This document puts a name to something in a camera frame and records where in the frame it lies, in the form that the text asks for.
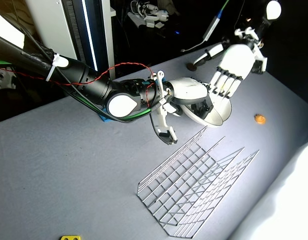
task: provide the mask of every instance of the table surface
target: table surface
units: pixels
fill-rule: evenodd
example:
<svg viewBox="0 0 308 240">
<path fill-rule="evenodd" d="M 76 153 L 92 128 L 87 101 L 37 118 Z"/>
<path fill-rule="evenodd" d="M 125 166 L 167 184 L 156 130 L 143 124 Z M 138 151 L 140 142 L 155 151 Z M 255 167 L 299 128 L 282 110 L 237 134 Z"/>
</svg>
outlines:
<svg viewBox="0 0 308 240">
<path fill-rule="evenodd" d="M 186 69 L 204 50 L 152 67 L 165 78 L 208 82 L 220 58 Z M 148 70 L 123 79 L 145 78 Z M 194 239 L 223 240 L 237 227 L 308 136 L 308 104 L 268 73 L 250 74 L 232 98 L 232 114 L 207 129 L 202 145 L 226 136 L 221 151 L 260 149 Z M 267 118 L 258 125 L 254 115 Z M 163 144 L 148 117 L 104 123 L 67 97 L 0 122 L 0 239 L 162 240 L 166 235 L 136 196 L 137 184 L 202 129 L 168 116 L 179 142 Z"/>
</svg>

